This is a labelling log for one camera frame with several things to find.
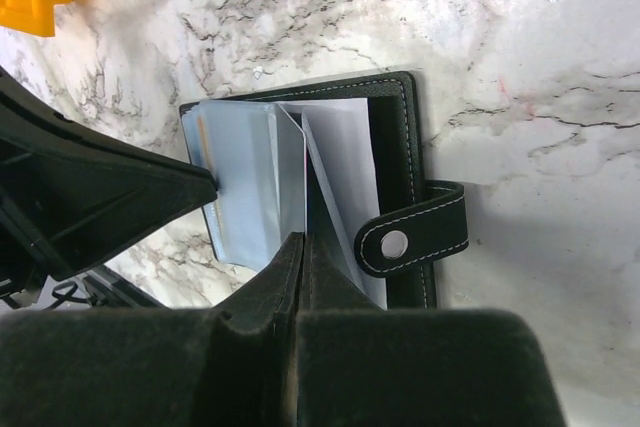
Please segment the black leather wallet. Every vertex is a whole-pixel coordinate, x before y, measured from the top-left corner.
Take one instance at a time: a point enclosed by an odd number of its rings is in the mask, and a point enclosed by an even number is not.
[[[426,181],[422,163],[419,106],[415,79],[390,72],[318,84],[276,89],[233,100],[265,102],[366,98],[376,167],[381,216],[358,233],[354,253],[369,275],[387,279],[389,308],[437,306],[433,262],[468,244],[464,188]],[[184,112],[188,106],[182,106]],[[406,250],[387,258],[385,235],[399,231]]]

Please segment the black cable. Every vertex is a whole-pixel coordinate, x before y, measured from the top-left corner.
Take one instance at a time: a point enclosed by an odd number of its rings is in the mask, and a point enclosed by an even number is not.
[[[67,292],[61,294],[60,291],[63,289],[67,289],[71,287]],[[74,297],[73,294],[78,290],[78,284],[73,280],[65,282],[63,284],[58,284],[53,288],[51,292],[51,296],[54,299],[57,299],[53,304],[48,307],[45,307],[44,310],[55,310],[60,307],[65,302],[73,302],[75,304],[90,304],[89,300],[83,299],[81,297]]]

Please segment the white marble table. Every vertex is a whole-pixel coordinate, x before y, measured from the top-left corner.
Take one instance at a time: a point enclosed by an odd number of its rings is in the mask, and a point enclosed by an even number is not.
[[[640,0],[91,0],[0,63],[86,126],[186,160],[181,103],[387,69],[421,80],[425,159],[467,184],[441,299],[522,315],[572,425],[640,418]],[[111,267],[170,306],[251,277],[199,213]]]

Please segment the black strap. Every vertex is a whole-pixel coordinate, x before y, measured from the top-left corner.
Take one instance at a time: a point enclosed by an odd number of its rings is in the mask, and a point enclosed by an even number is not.
[[[374,277],[391,277],[461,252],[469,245],[464,187],[455,182],[427,181],[426,202],[367,222],[356,235],[354,252],[360,267]],[[390,232],[406,236],[406,250],[397,258],[382,252]]]

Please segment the card holder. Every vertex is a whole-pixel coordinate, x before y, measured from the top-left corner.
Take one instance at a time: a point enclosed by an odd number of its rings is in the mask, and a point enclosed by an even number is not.
[[[436,307],[433,262],[468,246],[464,188],[425,181],[415,79],[409,72],[322,82],[230,97],[286,102],[367,98],[381,216],[354,243],[360,267],[387,279],[389,308]],[[181,112],[188,109],[183,106]],[[404,236],[397,256],[383,251],[389,234]]]

